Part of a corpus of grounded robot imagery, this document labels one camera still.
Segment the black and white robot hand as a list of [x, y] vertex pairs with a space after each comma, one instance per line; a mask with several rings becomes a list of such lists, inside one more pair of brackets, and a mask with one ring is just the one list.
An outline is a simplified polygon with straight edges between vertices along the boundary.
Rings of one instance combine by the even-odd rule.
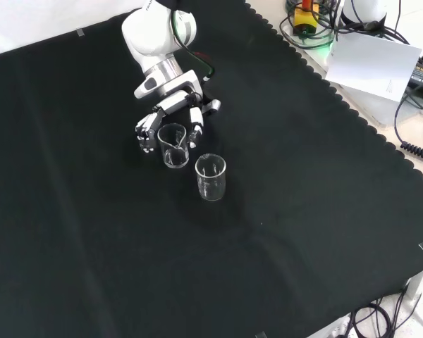
[[189, 108], [192, 130], [188, 134], [188, 146], [194, 149], [199, 144], [204, 132], [204, 117], [217, 112], [221, 107], [218, 99], [210, 99], [205, 94], [179, 90], [160, 101], [152, 108], [135, 126], [137, 140], [140, 148], [145, 152], [152, 152], [157, 147], [156, 136], [161, 127], [162, 120], [180, 111]]

